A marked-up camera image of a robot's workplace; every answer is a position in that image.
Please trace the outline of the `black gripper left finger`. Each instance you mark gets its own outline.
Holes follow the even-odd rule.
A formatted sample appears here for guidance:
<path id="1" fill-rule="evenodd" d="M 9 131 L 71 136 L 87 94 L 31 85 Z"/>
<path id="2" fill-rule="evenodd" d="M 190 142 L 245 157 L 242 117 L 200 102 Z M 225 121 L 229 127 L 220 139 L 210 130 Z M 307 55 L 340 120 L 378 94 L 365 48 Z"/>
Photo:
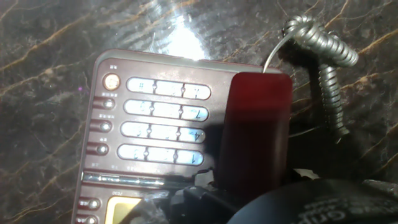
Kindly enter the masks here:
<path id="1" fill-rule="evenodd" d="M 171 224 L 226 224 L 239 210 L 239 199 L 222 190 L 190 186 L 170 201 Z"/>

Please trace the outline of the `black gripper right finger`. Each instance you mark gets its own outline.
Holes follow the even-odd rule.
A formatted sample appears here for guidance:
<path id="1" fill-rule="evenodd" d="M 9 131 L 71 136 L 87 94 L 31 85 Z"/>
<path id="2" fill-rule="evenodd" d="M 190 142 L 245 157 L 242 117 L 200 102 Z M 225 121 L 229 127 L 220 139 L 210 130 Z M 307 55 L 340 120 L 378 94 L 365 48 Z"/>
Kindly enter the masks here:
<path id="1" fill-rule="evenodd" d="M 309 169 L 293 169 L 294 177 L 297 180 L 315 180 L 320 176 Z"/>

